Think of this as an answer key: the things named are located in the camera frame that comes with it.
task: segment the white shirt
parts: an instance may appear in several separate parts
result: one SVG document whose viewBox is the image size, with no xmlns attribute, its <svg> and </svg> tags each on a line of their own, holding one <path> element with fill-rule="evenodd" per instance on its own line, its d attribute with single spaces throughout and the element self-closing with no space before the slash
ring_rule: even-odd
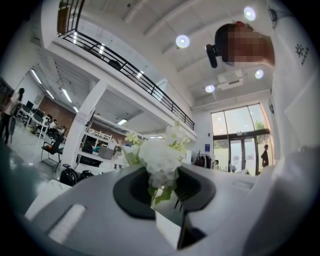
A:
<svg viewBox="0 0 320 256">
<path fill-rule="evenodd" d="M 19 93 L 13 94 L 12 97 L 10 98 L 9 106 L 6 108 L 4 113 L 11 116 L 12 115 L 11 111 L 13 109 L 13 106 L 15 106 L 17 104 L 18 99 L 19 99 Z"/>
<path fill-rule="evenodd" d="M 54 128 L 54 127 L 56 127 L 56 124 L 55 124 L 55 122 L 52 122 L 52 123 L 50 124 L 50 127 L 49 127 L 49 128 L 51 129 L 51 128 Z"/>
<path fill-rule="evenodd" d="M 289 12 L 276 1 L 275 11 Z M 301 146 L 320 145 L 320 70 L 318 53 L 300 22 L 280 18 L 271 40 L 275 55 L 272 84 L 274 115 L 279 131 L 281 156 Z"/>
</svg>

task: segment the black metal railing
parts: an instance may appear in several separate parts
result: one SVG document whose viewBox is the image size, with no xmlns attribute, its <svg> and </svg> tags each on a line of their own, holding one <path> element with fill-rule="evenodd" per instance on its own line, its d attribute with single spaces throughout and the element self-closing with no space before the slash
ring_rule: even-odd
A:
<svg viewBox="0 0 320 256">
<path fill-rule="evenodd" d="M 57 22 L 58 37 L 77 31 L 84 3 L 85 0 L 60 0 Z"/>
<path fill-rule="evenodd" d="M 68 33 L 63 39 L 91 53 L 130 78 L 142 89 L 161 102 L 167 109 L 173 112 L 183 123 L 192 130 L 194 129 L 195 123 L 181 110 L 181 108 L 178 107 L 177 104 L 175 104 L 153 81 L 151 81 L 142 70 L 136 68 L 119 54 L 77 30 Z"/>
</svg>

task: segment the black logo on shirt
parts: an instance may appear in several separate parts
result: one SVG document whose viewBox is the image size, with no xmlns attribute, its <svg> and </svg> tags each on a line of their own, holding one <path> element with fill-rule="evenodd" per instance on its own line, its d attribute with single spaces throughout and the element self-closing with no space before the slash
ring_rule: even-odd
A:
<svg viewBox="0 0 320 256">
<path fill-rule="evenodd" d="M 307 55 L 308 55 L 308 52 L 309 52 L 309 48 L 307 47 L 306 49 L 302 47 L 301 44 L 298 44 L 296 45 L 295 47 L 295 52 L 299 55 L 299 59 L 300 57 L 302 57 L 302 61 L 301 61 L 301 65 L 303 66 L 305 61 L 306 61 L 306 58 L 307 58 Z"/>
</svg>

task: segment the glass door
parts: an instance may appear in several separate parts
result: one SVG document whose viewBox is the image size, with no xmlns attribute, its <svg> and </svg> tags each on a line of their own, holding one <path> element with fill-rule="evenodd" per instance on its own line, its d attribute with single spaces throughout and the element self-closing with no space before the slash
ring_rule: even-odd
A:
<svg viewBox="0 0 320 256">
<path fill-rule="evenodd" d="M 237 171 L 243 168 L 243 146 L 241 139 L 230 141 L 230 163 L 235 166 Z"/>
<path fill-rule="evenodd" d="M 242 140 L 244 143 L 244 168 L 248 170 L 251 176 L 256 176 L 257 169 L 257 149 L 256 141 L 252 138 L 245 138 Z"/>
</svg>

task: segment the flower bouquet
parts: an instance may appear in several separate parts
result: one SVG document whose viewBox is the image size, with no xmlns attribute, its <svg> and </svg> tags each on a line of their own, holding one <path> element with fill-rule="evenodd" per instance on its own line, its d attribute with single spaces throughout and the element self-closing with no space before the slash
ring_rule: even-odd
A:
<svg viewBox="0 0 320 256">
<path fill-rule="evenodd" d="M 164 139 L 140 140 L 134 133 L 125 135 L 125 140 L 133 144 L 131 147 L 120 144 L 125 160 L 130 166 L 142 164 L 148 172 L 151 207 L 161 201 L 170 200 L 172 191 L 177 187 L 177 168 L 185 158 L 184 147 L 190 142 L 181 131 L 179 122 L 166 128 Z"/>
</svg>

